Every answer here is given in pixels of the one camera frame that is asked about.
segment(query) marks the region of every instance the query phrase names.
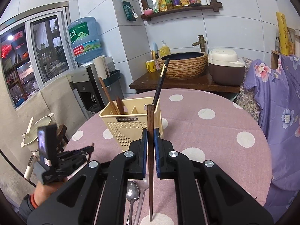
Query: rice cooker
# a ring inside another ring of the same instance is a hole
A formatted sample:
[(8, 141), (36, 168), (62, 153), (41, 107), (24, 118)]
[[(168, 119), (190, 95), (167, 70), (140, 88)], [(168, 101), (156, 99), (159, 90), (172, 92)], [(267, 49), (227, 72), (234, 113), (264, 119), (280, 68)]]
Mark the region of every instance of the rice cooker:
[(220, 85), (238, 86), (243, 83), (245, 62), (232, 49), (215, 48), (208, 55), (209, 73)]

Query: wooden countertop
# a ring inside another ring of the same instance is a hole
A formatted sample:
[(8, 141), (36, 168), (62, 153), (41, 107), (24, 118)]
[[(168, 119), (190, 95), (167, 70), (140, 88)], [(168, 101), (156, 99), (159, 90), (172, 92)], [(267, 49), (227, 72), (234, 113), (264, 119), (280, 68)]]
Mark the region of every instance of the wooden countertop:
[[(158, 84), (160, 71), (145, 73), (143, 76), (132, 82), (130, 89), (136, 90), (155, 90)], [(229, 92), (239, 93), (240, 86), (218, 85), (207, 72), (203, 76), (194, 79), (169, 79), (165, 78), (163, 89), (194, 89), (209, 92)]]

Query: hand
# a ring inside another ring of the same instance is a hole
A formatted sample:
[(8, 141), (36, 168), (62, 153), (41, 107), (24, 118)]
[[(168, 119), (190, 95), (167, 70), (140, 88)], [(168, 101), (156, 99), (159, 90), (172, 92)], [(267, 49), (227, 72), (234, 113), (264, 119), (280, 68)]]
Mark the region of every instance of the hand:
[(64, 182), (53, 182), (47, 185), (43, 185), (40, 181), (37, 183), (37, 186), (34, 191), (34, 201), (40, 206), (45, 200), (47, 200), (52, 193), (57, 191)]

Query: polka dot tablecloth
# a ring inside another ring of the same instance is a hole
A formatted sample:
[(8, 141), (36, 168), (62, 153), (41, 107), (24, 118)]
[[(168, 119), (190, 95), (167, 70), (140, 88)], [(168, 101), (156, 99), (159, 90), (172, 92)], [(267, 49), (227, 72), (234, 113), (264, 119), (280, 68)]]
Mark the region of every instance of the polka dot tablecloth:
[[(154, 91), (133, 98), (154, 96)], [(271, 178), (271, 153), (256, 121), (237, 104), (218, 95), (188, 89), (166, 89), (160, 94), (163, 138), (191, 160), (213, 160), (252, 197), (264, 205)], [(95, 143), (92, 160), (100, 163), (121, 153), (103, 120), (96, 114), (74, 134), (67, 150)], [(126, 201), (126, 224), (129, 202)], [(138, 201), (134, 204), (133, 219)], [(177, 224), (173, 180), (159, 180), (154, 170), (152, 225)], [(148, 225), (149, 193), (146, 191), (139, 224)]]

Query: yellow mug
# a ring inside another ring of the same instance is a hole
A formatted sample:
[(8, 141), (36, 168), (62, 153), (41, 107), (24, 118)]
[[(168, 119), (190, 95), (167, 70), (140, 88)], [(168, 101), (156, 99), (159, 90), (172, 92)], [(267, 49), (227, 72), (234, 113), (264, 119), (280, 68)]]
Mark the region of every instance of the yellow mug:
[(146, 68), (149, 73), (155, 72), (156, 71), (155, 61), (154, 60), (147, 61)]

